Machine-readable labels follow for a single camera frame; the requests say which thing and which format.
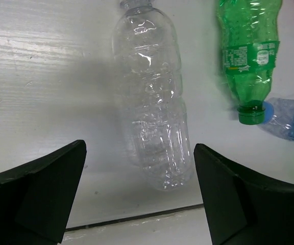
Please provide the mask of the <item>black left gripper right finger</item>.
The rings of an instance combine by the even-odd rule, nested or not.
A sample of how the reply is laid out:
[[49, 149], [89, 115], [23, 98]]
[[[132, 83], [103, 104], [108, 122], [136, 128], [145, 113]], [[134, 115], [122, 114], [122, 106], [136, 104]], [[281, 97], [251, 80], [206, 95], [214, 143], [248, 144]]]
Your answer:
[[294, 244], [294, 184], [204, 144], [193, 154], [213, 244]]

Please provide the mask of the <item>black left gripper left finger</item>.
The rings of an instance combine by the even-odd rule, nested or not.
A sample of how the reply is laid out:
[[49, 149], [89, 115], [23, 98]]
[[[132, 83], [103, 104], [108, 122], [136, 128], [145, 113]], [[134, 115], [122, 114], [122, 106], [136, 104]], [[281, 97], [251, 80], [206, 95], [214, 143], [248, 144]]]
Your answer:
[[0, 173], [0, 244], [62, 242], [86, 154], [76, 140]]

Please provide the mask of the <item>clear bottle blue label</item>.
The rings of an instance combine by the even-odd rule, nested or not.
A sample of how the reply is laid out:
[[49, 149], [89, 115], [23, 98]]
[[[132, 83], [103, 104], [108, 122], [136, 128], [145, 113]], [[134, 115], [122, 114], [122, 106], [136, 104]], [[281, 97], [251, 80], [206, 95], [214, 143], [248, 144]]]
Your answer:
[[278, 138], [294, 142], [294, 100], [272, 97], [263, 102], [264, 122], [259, 127]]

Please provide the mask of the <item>crushed green plastic bottle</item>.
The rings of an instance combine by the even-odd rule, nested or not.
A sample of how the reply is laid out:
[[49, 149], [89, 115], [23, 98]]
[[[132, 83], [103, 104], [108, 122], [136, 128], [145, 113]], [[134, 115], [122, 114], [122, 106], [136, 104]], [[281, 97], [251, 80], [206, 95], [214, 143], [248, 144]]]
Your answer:
[[278, 15], [282, 1], [219, 1], [222, 62], [244, 125], [263, 123], [263, 102], [272, 88], [280, 45]]

